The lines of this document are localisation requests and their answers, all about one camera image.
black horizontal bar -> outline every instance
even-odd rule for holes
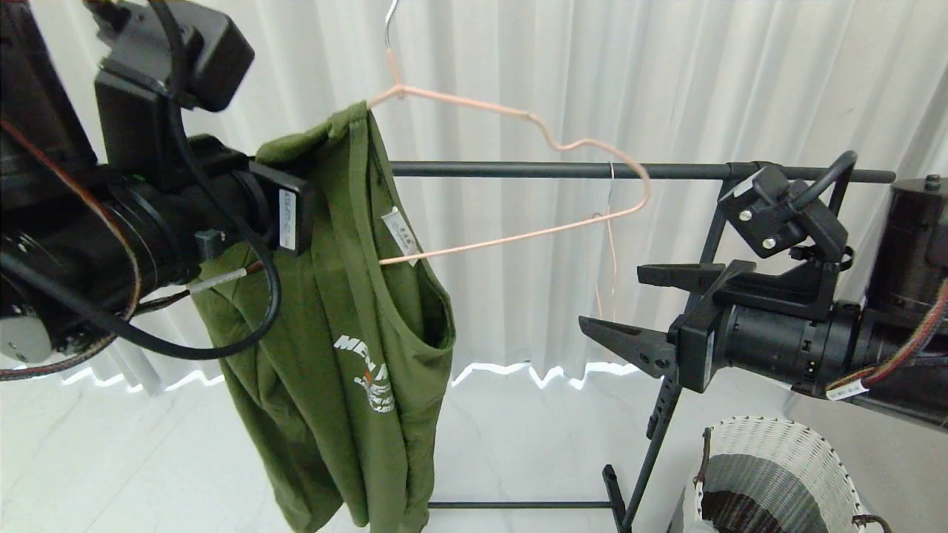
[[[612,509],[610,502],[430,502],[429,509]]]
[[[679,164],[646,163],[643,166],[653,179],[697,179],[722,181],[742,179],[760,169],[762,163]],[[614,163],[616,179],[638,179],[638,175],[622,163]],[[789,179],[813,181],[826,169],[781,167]],[[531,163],[507,161],[393,161],[395,175],[416,177],[550,177],[577,179],[610,179],[609,163]],[[892,183],[891,171],[855,170],[854,183]]]

curtain fold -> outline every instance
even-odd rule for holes
[[[385,64],[388,2],[213,0],[257,56],[231,106],[189,113],[247,153],[312,127],[392,82]],[[92,81],[105,46],[79,2],[32,2],[54,63],[105,160]],[[402,2],[392,42],[407,83],[530,109],[563,140],[598,137],[643,162],[772,160],[826,166],[846,149],[860,168],[900,178],[948,174],[948,3],[941,0],[719,2],[479,0]],[[533,126],[431,101],[376,112],[391,159],[605,161],[592,149],[559,155]],[[631,205],[637,182],[397,179],[407,213],[432,250],[588,218]],[[644,263],[698,260],[718,184],[657,182],[651,204],[611,225],[432,260],[458,325],[455,375],[470,363],[530,361],[546,376],[582,378],[616,361],[586,341],[578,315],[665,329],[684,306],[674,289],[638,285]],[[841,218],[860,260],[841,292],[858,297],[884,216],[885,186],[850,187]],[[728,230],[719,261],[755,260]],[[786,258],[761,262],[778,272]],[[142,327],[209,345],[190,302]],[[92,374],[157,393],[215,379],[216,364],[164,358],[117,342]]]

white shirt logo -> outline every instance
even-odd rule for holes
[[[392,384],[389,381],[389,369],[385,363],[376,365],[369,358],[369,348],[359,339],[349,337],[348,335],[339,336],[334,348],[346,350],[362,357],[365,362],[365,374],[354,377],[353,381],[365,389],[365,394],[369,398],[369,407],[376,413],[388,413],[394,408],[394,397],[392,396]]]

clothing rack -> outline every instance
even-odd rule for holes
[[[645,164],[649,175],[655,180],[699,180],[720,181],[722,197],[744,179],[750,177],[765,165],[773,163],[753,161],[744,163],[720,164]],[[790,180],[805,179],[813,181],[826,169],[808,167],[784,167],[777,165]],[[639,176],[626,165],[609,163],[533,163],[533,162],[467,162],[467,161],[393,161],[392,171],[396,176],[415,177],[478,177],[478,178],[554,178],[554,179],[639,179]],[[848,180],[841,178],[835,187],[847,187],[855,183],[892,183],[895,173],[890,171],[854,170]],[[704,239],[701,263],[714,263],[718,245],[724,233],[726,220],[720,209],[715,209],[707,236]],[[685,309],[697,303],[698,295],[691,294]],[[611,509],[617,533],[631,533],[632,521],[642,503],[648,479],[651,477],[659,450],[665,441],[665,434],[671,423],[682,386],[677,382],[663,378],[655,408],[648,421],[646,438],[648,450],[639,471],[639,477],[632,490],[629,505],[626,506],[619,488],[619,480],[612,465],[602,469],[603,482],[606,485],[608,500],[588,502],[431,502],[430,509]]]

laundry basket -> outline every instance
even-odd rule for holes
[[[678,530],[862,533],[853,516],[864,513],[826,439],[791,420],[735,416],[705,429],[701,467],[685,489]]]

